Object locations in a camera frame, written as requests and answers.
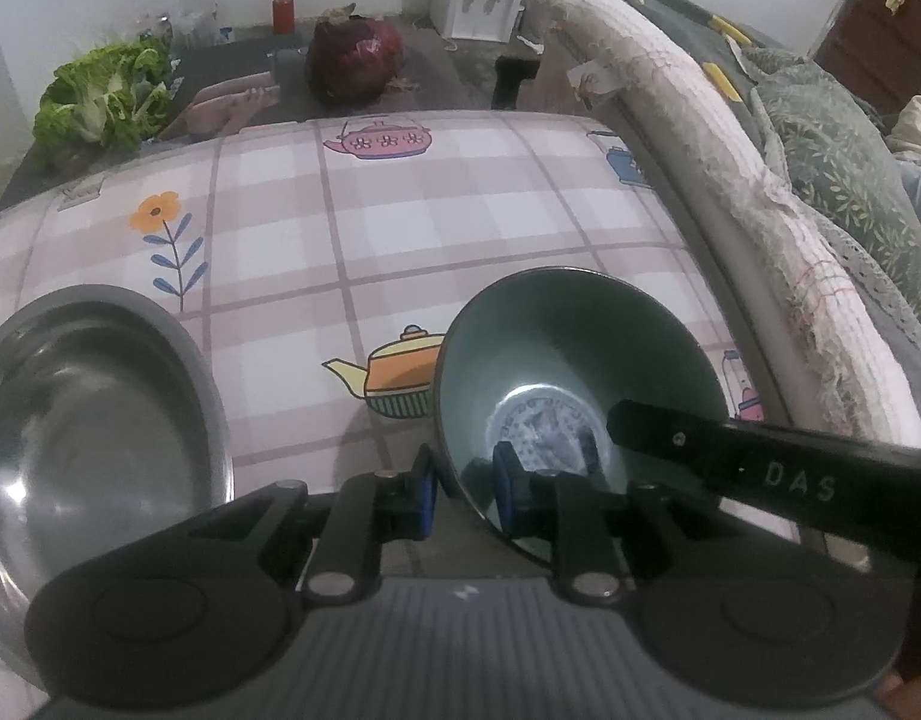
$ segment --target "orange flower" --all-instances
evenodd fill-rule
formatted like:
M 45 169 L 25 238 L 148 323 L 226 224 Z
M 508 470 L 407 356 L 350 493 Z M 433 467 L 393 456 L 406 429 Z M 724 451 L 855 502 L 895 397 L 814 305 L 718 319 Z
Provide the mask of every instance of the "orange flower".
M 145 235 L 157 232 L 165 221 L 174 221 L 180 213 L 180 202 L 175 191 L 152 194 L 130 217 L 130 226 Z

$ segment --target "leaf pattern fabric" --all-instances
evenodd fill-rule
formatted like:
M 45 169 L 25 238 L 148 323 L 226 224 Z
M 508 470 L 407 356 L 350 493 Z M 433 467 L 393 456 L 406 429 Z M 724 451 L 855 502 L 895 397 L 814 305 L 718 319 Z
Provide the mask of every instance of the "leaf pattern fabric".
M 760 47 L 745 54 L 769 74 L 757 91 L 794 191 L 877 261 L 921 322 L 921 225 L 878 130 L 811 60 Z

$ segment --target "metal bolt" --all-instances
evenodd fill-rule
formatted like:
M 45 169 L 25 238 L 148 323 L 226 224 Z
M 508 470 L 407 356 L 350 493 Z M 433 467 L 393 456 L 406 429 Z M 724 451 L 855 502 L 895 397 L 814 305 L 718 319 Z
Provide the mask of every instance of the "metal bolt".
M 620 590 L 620 580 L 610 574 L 588 571 L 574 577 L 574 590 L 588 598 L 610 598 Z
M 324 571 L 311 577 L 307 582 L 310 592 L 316 593 L 324 598 L 339 598 L 346 595 L 356 582 L 349 574 L 341 574 L 339 571 Z

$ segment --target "green leafy vegetable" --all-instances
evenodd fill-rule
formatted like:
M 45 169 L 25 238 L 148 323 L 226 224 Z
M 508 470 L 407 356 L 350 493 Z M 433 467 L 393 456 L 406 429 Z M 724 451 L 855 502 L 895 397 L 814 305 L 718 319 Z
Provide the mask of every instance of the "green leafy vegetable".
M 170 120 L 169 78 L 169 57 L 157 38 L 91 50 L 54 71 L 34 138 L 49 154 L 91 143 L 133 151 Z

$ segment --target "yellow stripe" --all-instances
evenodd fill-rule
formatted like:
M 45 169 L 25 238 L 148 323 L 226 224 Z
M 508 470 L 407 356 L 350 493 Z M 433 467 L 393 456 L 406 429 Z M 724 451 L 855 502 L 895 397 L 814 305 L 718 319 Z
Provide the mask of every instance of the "yellow stripe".
M 723 74 L 721 68 L 718 68 L 713 62 L 704 62 L 702 67 L 708 79 L 711 79 L 713 85 L 721 90 L 721 95 L 724 95 L 728 100 L 732 100 L 734 103 L 743 103 L 743 98 L 737 93 L 737 89 L 730 82 L 730 79 Z
M 721 35 L 730 35 L 742 46 L 753 46 L 754 42 L 737 29 L 732 23 L 723 20 L 720 16 L 713 16 L 710 20 L 710 28 L 715 29 Z

